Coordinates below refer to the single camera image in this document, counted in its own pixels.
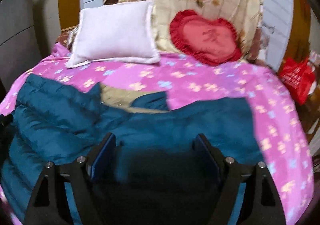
white pillow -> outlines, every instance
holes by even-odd
[[[152,0],[146,0],[83,9],[66,67],[108,60],[159,62],[151,30],[153,5]]]

heart-shaped pillow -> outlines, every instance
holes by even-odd
[[[170,23],[170,35],[179,50],[202,63],[217,66],[241,57],[236,30],[222,18],[210,21],[193,10],[184,10]]]

floral bedsheet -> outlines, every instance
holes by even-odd
[[[66,69],[68,52],[56,44],[52,55],[21,75],[0,104],[0,113],[6,115],[14,110],[18,91],[30,73],[72,85],[82,92],[97,82],[128,90],[167,91],[172,110],[197,100],[245,97],[287,224],[294,225],[307,208],[314,188],[310,150],[288,91],[269,69],[245,62],[209,67],[181,54],[163,54],[157,65],[96,62]],[[0,197],[5,202],[1,187]],[[14,214],[11,216],[20,225]]]

red plastic bag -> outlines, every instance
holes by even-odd
[[[292,58],[288,58],[279,76],[289,90],[292,99],[300,105],[304,104],[311,85],[316,79],[312,68],[308,66],[308,59],[296,63]]]

metal bolt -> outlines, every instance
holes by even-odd
[[[85,161],[85,157],[84,156],[79,156],[78,158],[77,158],[77,162],[78,163],[83,163]]]
[[[229,163],[229,164],[232,164],[232,163],[235,162],[235,160],[234,160],[234,158],[228,156],[228,157],[226,157],[226,162]]]
[[[264,162],[260,161],[260,162],[258,163],[258,166],[261,167],[261,168],[265,168],[265,167],[266,167],[266,164],[265,164]]]
[[[45,167],[46,168],[51,168],[51,167],[53,167],[53,162],[47,162],[46,164],[45,164]]]

